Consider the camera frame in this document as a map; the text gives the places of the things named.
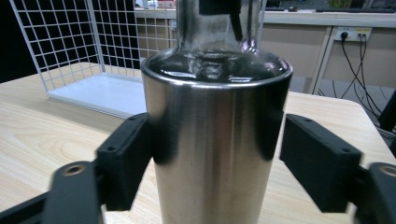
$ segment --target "metal tumbler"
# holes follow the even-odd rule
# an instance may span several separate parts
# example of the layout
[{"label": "metal tumbler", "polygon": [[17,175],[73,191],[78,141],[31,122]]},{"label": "metal tumbler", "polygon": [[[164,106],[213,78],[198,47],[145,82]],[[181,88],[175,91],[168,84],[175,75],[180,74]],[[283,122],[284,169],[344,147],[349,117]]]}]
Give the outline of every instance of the metal tumbler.
[{"label": "metal tumbler", "polygon": [[256,48],[260,1],[213,2],[179,0],[177,46],[142,66],[165,224],[256,224],[283,118],[292,68]]}]

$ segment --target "bottle neck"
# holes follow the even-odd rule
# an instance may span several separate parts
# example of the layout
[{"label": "bottle neck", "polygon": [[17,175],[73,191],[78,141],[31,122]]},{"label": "bottle neck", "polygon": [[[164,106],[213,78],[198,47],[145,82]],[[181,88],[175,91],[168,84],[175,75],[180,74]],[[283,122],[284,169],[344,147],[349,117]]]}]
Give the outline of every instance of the bottle neck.
[{"label": "bottle neck", "polygon": [[177,0],[177,50],[253,51],[261,0]]}]

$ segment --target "desk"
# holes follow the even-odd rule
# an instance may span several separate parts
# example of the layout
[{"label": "desk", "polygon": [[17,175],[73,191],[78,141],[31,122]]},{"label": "desk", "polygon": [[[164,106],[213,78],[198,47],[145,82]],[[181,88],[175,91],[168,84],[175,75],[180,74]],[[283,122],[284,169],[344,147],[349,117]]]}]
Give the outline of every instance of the desk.
[{"label": "desk", "polygon": [[[363,109],[352,102],[290,92],[287,113],[309,117],[373,161],[396,164]],[[38,76],[0,84],[0,211],[48,190],[50,176],[72,161],[91,161],[122,119],[48,99]],[[278,159],[259,223],[350,223],[349,214],[321,214]],[[131,212],[105,213],[106,223],[161,223],[153,162]]]}]

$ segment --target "bolt hole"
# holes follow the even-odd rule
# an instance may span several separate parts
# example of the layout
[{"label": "bolt hole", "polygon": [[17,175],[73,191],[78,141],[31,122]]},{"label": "bolt hole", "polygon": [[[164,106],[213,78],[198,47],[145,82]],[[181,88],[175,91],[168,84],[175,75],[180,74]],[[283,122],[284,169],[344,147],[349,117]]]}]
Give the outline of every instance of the bolt hole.
[{"label": "bolt hole", "polygon": [[78,175],[85,170],[83,165],[70,166],[64,170],[64,175]]}]

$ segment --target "black cable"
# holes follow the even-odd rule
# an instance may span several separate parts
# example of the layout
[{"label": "black cable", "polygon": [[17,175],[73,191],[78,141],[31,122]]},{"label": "black cable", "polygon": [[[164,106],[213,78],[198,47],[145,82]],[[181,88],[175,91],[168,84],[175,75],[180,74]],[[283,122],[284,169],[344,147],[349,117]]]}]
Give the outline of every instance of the black cable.
[{"label": "black cable", "polygon": [[359,102],[361,102],[361,105],[362,105],[367,111],[369,111],[370,113],[372,113],[372,114],[374,114],[374,115],[376,116],[376,114],[375,114],[373,111],[371,111],[371,110],[367,107],[367,105],[365,105],[365,104],[363,103],[363,101],[361,100],[361,98],[359,97],[358,93],[356,92],[356,83],[353,83],[353,90],[355,91],[356,97],[358,98]]},{"label": "black cable", "polygon": [[353,77],[352,81],[349,83],[349,86],[346,88],[346,90],[344,91],[343,95],[341,96],[341,99],[344,99],[344,96],[347,94],[347,92],[349,91],[350,87],[353,85],[353,83],[355,83],[355,77]]},{"label": "black cable", "polygon": [[[364,37],[364,54],[365,54],[366,53],[366,49],[367,49],[367,39],[366,39],[366,35],[363,35],[363,37]],[[379,113],[382,113],[382,111],[375,104],[375,101],[373,100],[373,98],[371,97],[371,95],[369,94],[369,92],[366,89],[366,83],[365,83],[365,80],[364,80],[364,73],[363,73],[363,60],[362,60],[362,57],[361,57],[361,80],[363,81],[364,90],[366,92],[367,103],[371,107],[371,104],[370,104],[370,101],[371,101],[373,103],[373,106],[375,107],[375,109],[377,109]]]},{"label": "black cable", "polygon": [[361,88],[362,88],[362,86],[359,86],[359,87],[358,87],[358,90],[361,92],[361,99],[363,100],[363,99],[364,99],[364,96],[365,96],[366,94],[365,94],[364,90],[362,90]]},{"label": "black cable", "polygon": [[[352,63],[350,62],[349,57],[347,56],[347,52],[346,52],[345,47],[344,47],[344,42],[345,42],[345,41],[341,41],[341,47],[342,47],[342,49],[343,49],[344,55],[346,56],[346,60],[347,60],[347,62],[348,62],[348,64],[349,64],[349,67],[350,67],[350,69],[351,69],[351,71],[352,71],[352,74],[353,74],[353,76],[354,76],[353,82],[354,82],[355,80],[357,80],[357,81],[359,82],[359,85],[360,85],[361,87],[363,87],[364,93],[366,93],[366,96],[367,96],[367,98],[368,98],[368,99],[367,99],[367,103],[368,103],[369,106],[371,107],[371,104],[370,104],[369,101],[371,100],[372,103],[373,103],[374,100],[373,100],[373,98],[371,97],[371,95],[367,92],[366,87],[365,87],[365,83],[363,84],[363,83],[361,82],[361,80],[359,79],[358,74],[355,73],[355,70],[354,70],[353,67],[352,67]],[[364,41],[364,51],[361,51],[361,63],[360,63],[360,67],[359,67],[359,69],[358,69],[358,72],[361,71],[362,68],[363,68],[363,66],[362,66],[362,64],[363,64],[363,59],[364,59],[364,56],[365,56],[365,53],[366,53],[366,49],[367,49],[367,43],[366,43],[366,42],[367,42],[367,41]],[[378,118],[378,115],[374,112],[374,110],[373,110],[372,108],[369,109],[369,108],[361,101],[361,99],[359,98],[358,93],[356,92],[356,85],[354,85],[354,91],[355,91],[355,94],[356,94],[356,96],[358,97],[359,101],[361,102],[361,104],[365,107],[365,109],[368,110],[369,112],[371,112],[372,114],[374,114],[376,118]]]},{"label": "black cable", "polygon": [[385,95],[384,90],[382,90],[382,87],[379,87],[381,90],[382,96],[385,98],[385,100],[389,100],[388,97]]},{"label": "black cable", "polygon": [[334,91],[334,97],[338,98],[337,97],[337,92],[335,91],[334,80],[332,81],[332,90]]},{"label": "black cable", "polygon": [[388,138],[388,139],[395,139],[395,138],[396,138],[396,133],[384,131],[384,130],[381,129],[381,127],[379,127],[377,124],[375,124],[375,127],[376,127],[376,129],[378,130],[379,134],[381,134],[381,136],[386,137],[386,138]]},{"label": "black cable", "polygon": [[324,94],[324,92],[323,92],[321,89],[318,89],[318,94],[319,94],[320,96],[326,96],[326,95]]}]

